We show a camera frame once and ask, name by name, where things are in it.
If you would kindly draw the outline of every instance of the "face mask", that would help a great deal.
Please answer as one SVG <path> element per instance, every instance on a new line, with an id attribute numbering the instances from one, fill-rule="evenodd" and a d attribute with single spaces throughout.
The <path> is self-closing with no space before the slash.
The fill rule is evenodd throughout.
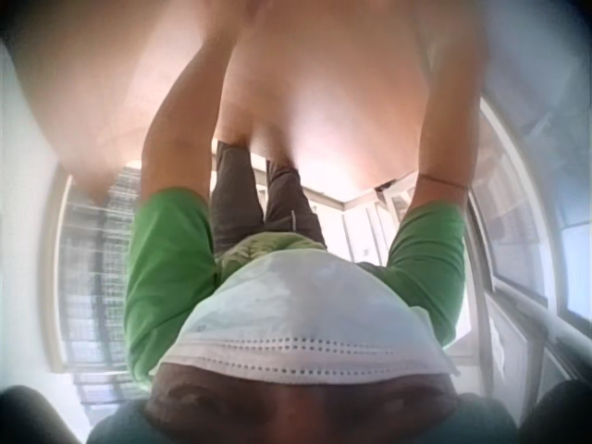
<path id="1" fill-rule="evenodd" d="M 456 370 L 429 315 L 326 252 L 271 253 L 197 305 L 161 363 L 278 384 L 365 384 Z"/>

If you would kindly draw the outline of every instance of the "forearm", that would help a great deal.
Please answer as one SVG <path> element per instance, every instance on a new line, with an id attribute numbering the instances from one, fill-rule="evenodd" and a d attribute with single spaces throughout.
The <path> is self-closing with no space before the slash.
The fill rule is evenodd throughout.
<path id="1" fill-rule="evenodd" d="M 235 39 L 206 38 L 160 106 L 142 152 L 141 197 L 172 186 L 207 199 L 211 143 Z"/>
<path id="2" fill-rule="evenodd" d="M 421 134 L 420 177 L 470 186 L 475 173 L 482 58 L 476 45 L 461 41 L 440 49 Z"/>

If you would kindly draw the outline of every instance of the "green sleeve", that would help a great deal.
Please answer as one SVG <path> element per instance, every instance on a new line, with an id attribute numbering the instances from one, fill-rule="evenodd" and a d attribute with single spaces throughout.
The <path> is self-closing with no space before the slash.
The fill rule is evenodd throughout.
<path id="1" fill-rule="evenodd" d="M 433 202 L 403 219 L 387 266 L 362 263 L 409 306 L 427 310 L 442 346 L 454 340 L 464 295 L 464 219 L 452 203 Z"/>
<path id="2" fill-rule="evenodd" d="M 161 191 L 140 208 L 129 250 L 124 328 L 129 369 L 143 384 L 217 281 L 207 206 L 192 191 Z"/>

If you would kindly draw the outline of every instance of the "gray pants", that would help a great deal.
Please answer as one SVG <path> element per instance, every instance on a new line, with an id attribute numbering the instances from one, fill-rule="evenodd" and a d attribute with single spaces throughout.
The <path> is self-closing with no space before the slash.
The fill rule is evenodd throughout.
<path id="1" fill-rule="evenodd" d="M 218 142 L 217 182 L 210 201 L 214 253 L 264 231 L 292 231 L 325 244 L 318 217 L 304 196 L 298 170 L 267 162 L 265 220 L 248 150 Z"/>

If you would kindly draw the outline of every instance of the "raised arm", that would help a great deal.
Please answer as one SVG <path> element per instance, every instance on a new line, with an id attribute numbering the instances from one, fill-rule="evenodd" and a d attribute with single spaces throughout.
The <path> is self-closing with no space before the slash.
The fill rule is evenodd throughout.
<path id="1" fill-rule="evenodd" d="M 249 0 L 199 0 L 203 44 L 160 106 L 142 152 L 141 199 L 168 188 L 208 199 L 211 143 L 222 86 L 239 35 L 258 12 Z"/>
<path id="2" fill-rule="evenodd" d="M 475 173 L 485 46 L 471 11 L 461 12 L 449 28 L 440 36 L 432 70 L 410 211 L 432 201 L 464 208 Z"/>

